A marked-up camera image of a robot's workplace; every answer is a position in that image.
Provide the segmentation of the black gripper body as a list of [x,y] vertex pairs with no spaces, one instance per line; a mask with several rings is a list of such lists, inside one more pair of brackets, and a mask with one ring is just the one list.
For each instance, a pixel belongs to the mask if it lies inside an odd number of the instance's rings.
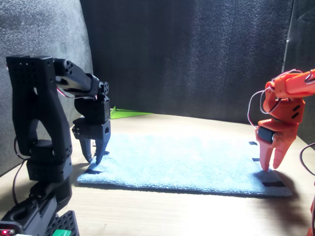
[[111,136],[110,120],[104,124],[87,124],[84,118],[73,122],[73,134],[76,139],[109,141]]

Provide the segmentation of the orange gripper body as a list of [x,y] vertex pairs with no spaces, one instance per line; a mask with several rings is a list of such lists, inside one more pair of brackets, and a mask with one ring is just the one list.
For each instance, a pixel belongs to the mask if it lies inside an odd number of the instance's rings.
[[256,140],[268,147],[289,144],[296,139],[298,123],[289,123],[276,119],[266,119],[258,122],[255,129]]

